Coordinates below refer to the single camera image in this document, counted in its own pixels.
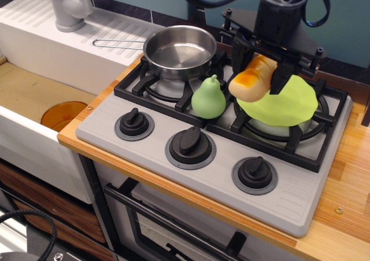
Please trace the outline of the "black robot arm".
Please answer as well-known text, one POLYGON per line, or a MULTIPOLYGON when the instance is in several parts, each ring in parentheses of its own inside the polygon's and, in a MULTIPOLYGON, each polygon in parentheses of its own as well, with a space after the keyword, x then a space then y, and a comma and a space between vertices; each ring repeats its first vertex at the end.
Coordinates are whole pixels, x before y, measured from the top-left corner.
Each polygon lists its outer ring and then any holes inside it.
POLYGON ((232 69, 242 72, 255 53, 277 62, 272 74, 271 94, 279 94, 293 74, 314 77, 327 52, 303 26, 319 27, 328 20, 330 0, 323 0, 327 14, 319 21, 306 19, 308 0, 260 0, 256 12, 227 8, 221 35, 232 40, 232 69))

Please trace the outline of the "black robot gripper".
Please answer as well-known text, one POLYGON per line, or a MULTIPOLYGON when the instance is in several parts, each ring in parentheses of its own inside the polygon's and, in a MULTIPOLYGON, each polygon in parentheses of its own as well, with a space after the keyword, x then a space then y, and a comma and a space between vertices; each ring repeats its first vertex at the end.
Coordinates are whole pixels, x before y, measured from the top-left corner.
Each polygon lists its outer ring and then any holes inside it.
POLYGON ((226 8, 221 33, 232 39, 232 70, 245 70, 254 54, 277 62, 270 94, 279 94, 292 74, 314 77, 325 50, 304 30, 303 24, 318 27, 326 22, 307 21, 308 0, 260 0, 256 11, 226 8))

